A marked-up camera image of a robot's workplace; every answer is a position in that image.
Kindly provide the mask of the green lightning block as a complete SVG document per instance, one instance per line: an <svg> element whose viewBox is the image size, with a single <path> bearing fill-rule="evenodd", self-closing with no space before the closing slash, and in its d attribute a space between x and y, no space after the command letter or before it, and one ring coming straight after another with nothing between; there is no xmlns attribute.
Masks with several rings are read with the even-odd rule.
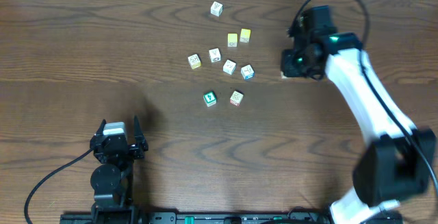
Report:
<svg viewBox="0 0 438 224"><path fill-rule="evenodd" d="M205 93L203 95L203 100L207 107L211 107L217 103L217 98L213 91Z"/></svg>

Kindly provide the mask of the white block blue side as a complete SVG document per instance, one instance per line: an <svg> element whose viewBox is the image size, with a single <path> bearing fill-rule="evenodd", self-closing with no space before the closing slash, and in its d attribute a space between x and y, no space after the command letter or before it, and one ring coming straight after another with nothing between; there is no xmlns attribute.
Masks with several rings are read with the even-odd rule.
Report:
<svg viewBox="0 0 438 224"><path fill-rule="evenodd" d="M252 66L250 64L248 64L248 65L243 66L241 68L241 74L242 74L243 79L247 80L247 79L254 77L255 72L254 72Z"/></svg>

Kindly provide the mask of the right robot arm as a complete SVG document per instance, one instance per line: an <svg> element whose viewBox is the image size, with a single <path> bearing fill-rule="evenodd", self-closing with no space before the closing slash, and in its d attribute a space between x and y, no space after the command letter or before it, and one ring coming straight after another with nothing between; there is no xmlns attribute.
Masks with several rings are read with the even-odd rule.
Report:
<svg viewBox="0 0 438 224"><path fill-rule="evenodd" d="M352 173L353 187L330 206L334 223L364 223L427 191L437 138L418 129L381 84L364 42L339 33L328 6L299 10L282 52L284 77L332 81L355 116L366 150Z"/></svg>

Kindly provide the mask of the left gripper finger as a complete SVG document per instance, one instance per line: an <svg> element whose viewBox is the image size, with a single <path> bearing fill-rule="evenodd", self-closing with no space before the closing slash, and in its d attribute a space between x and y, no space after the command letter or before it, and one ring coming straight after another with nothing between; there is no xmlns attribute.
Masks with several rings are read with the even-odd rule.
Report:
<svg viewBox="0 0 438 224"><path fill-rule="evenodd" d="M101 121L101 124L99 125L98 130L95 132L94 137L100 137L100 136L103 135L103 131L104 131L105 125L106 125L106 120L103 119Z"/></svg>
<svg viewBox="0 0 438 224"><path fill-rule="evenodd" d="M140 122L137 116L134 116L133 125L134 125L134 138L136 142L141 145L145 145L145 137L140 127Z"/></svg>

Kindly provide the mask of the white block red side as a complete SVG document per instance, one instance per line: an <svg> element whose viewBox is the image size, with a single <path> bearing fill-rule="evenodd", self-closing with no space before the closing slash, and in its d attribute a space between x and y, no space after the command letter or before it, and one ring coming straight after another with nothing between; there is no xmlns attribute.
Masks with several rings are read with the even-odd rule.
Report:
<svg viewBox="0 0 438 224"><path fill-rule="evenodd" d="M239 106L242 102L242 99L244 98L244 95L241 92L234 91L233 94L230 97L230 103Z"/></svg>

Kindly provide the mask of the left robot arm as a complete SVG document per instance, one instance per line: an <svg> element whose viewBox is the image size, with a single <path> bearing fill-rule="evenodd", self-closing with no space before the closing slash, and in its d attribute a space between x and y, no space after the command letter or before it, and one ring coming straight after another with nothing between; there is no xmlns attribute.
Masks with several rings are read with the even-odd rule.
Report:
<svg viewBox="0 0 438 224"><path fill-rule="evenodd" d="M133 164L149 150L137 117L135 142L128 143L123 122L103 120L90 140L93 156L101 163L90 178L94 190L93 223L148 223L148 216L133 205Z"/></svg>

